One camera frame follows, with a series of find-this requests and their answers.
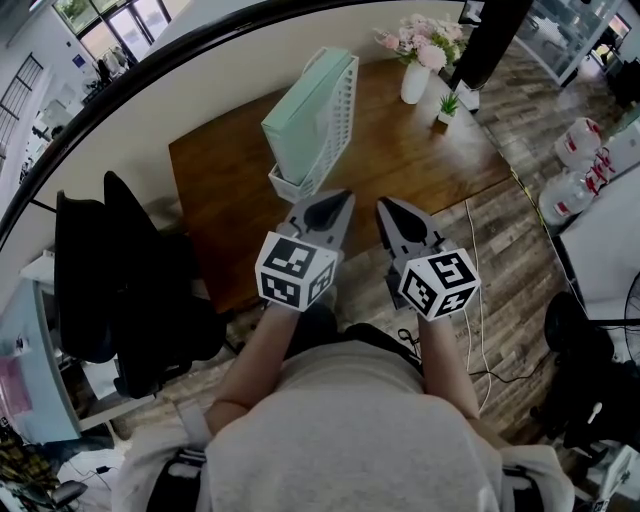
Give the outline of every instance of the tabletop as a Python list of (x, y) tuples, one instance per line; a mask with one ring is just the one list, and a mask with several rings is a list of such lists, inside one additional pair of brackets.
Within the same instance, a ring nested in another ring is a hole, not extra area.
[[(405, 67), (396, 60), (358, 70), (353, 136), (322, 189), (356, 195), (346, 256), (379, 243), (375, 203), (390, 196), (436, 213), (508, 179), (509, 164), (463, 107), (449, 127), (436, 121), (448, 86), (431, 74), (417, 105), (400, 99)], [(184, 219), (215, 308), (257, 296), (254, 264), (268, 231), (291, 204), (267, 175), (275, 159), (260, 122), (277, 91), (196, 128), (169, 145)]]

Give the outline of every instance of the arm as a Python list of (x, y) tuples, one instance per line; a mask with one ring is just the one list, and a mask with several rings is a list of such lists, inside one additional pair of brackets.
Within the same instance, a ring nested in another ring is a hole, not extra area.
[(418, 315), (426, 392), (456, 407), (467, 419), (480, 418), (478, 400), (453, 333), (451, 320), (427, 322)]
[(506, 448), (507, 446), (511, 446), (504, 439), (502, 439), (498, 434), (496, 434), (493, 430), (491, 430), (482, 420), (477, 419), (469, 419), (467, 420), (471, 428), (478, 434), (482, 439), (484, 439), (487, 443), (493, 446), (496, 450), (500, 448)]
[(206, 413), (213, 435), (273, 392), (299, 316), (298, 311), (277, 304), (267, 308), (251, 340), (222, 379)]

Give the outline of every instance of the strap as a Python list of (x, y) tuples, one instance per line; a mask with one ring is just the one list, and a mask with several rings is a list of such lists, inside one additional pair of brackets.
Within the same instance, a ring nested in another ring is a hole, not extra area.
[(189, 446), (196, 450), (204, 450), (211, 442), (212, 436), (198, 402), (187, 400), (176, 405), (176, 410), (189, 436)]
[(203, 452), (187, 449), (176, 452), (156, 480), (147, 512), (195, 511), (200, 495), (200, 473), (205, 462)]
[(513, 502), (516, 512), (544, 512), (542, 496), (538, 483), (527, 474), (527, 470), (522, 466), (515, 468), (503, 468), (505, 476), (523, 478), (529, 482), (528, 489), (514, 489)]

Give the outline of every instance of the flower bouquet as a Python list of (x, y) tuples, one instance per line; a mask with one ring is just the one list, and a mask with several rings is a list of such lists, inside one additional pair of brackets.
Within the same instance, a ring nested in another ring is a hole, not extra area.
[(462, 28), (458, 23), (425, 18), (413, 14), (401, 20), (398, 35), (376, 29), (376, 41), (393, 50), (407, 64), (401, 97), (409, 104), (418, 103), (433, 70), (460, 58), (464, 51)]

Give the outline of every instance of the flower vase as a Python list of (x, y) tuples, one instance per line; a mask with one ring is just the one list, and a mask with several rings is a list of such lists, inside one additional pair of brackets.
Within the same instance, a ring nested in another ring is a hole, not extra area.
[(427, 88), (430, 74), (431, 71), (419, 62), (409, 64), (402, 80), (402, 90), (400, 91), (402, 101), (409, 105), (418, 103)]

